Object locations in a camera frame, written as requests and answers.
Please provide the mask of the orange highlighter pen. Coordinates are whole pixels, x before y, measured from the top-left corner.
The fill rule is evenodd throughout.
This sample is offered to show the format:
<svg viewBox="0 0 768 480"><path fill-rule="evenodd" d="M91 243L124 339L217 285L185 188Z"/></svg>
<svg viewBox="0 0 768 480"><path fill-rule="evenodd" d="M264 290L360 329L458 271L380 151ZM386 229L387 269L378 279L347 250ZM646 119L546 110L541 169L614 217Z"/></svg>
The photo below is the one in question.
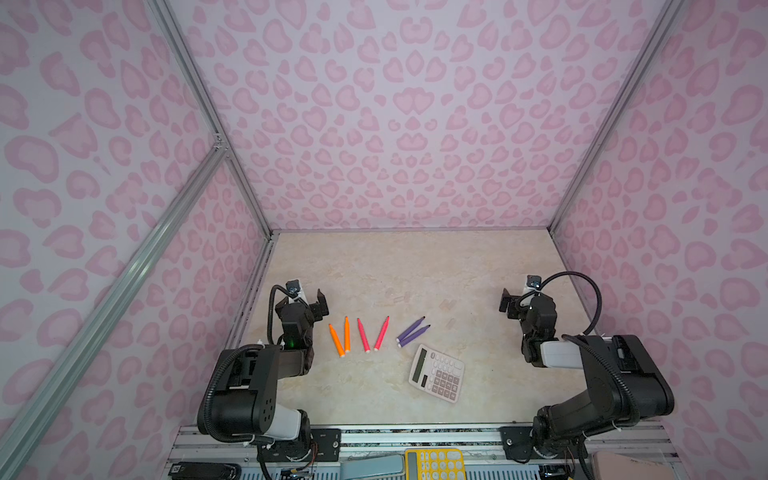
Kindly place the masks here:
<svg viewBox="0 0 768 480"><path fill-rule="evenodd" d="M344 348L344 346L343 346L343 344L342 344L342 342L340 340L340 337L339 337L336 329L332 325L329 325L329 332L330 332L330 335L331 335L333 344L334 344L334 346L336 348L338 356L340 358L343 358L346 355L346 350L345 350L345 348Z"/></svg>
<svg viewBox="0 0 768 480"><path fill-rule="evenodd" d="M349 317L345 316L344 320L344 351L345 354L351 350L351 325Z"/></svg>

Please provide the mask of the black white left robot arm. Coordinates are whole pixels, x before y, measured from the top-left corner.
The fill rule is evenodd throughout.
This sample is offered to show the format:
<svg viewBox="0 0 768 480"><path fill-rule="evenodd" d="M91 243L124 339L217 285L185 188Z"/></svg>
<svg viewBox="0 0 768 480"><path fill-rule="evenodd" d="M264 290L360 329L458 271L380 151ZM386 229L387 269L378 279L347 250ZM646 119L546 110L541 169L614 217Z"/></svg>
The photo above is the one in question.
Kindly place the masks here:
<svg viewBox="0 0 768 480"><path fill-rule="evenodd" d="M275 285L269 297L267 343L222 351L198 409L199 432L223 444L254 445L266 461L314 460L319 446L309 416L278 403L278 382L309 373L315 356L314 326L328 315L321 291L310 303L297 281Z"/></svg>

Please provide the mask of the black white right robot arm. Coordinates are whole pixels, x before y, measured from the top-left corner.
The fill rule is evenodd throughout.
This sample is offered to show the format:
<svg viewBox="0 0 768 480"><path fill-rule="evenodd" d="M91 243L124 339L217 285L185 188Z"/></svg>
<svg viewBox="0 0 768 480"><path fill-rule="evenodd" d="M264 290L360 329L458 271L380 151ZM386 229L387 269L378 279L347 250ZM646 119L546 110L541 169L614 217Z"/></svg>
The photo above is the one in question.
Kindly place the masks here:
<svg viewBox="0 0 768 480"><path fill-rule="evenodd" d="M521 353L528 364L579 370L586 385L563 402L541 407L529 427L502 427L508 460L559 459L567 450L583 456L584 443L591 437L674 410L672 389L639 337L557 337L556 304L536 290L523 295L503 290L499 311L519 322Z"/></svg>

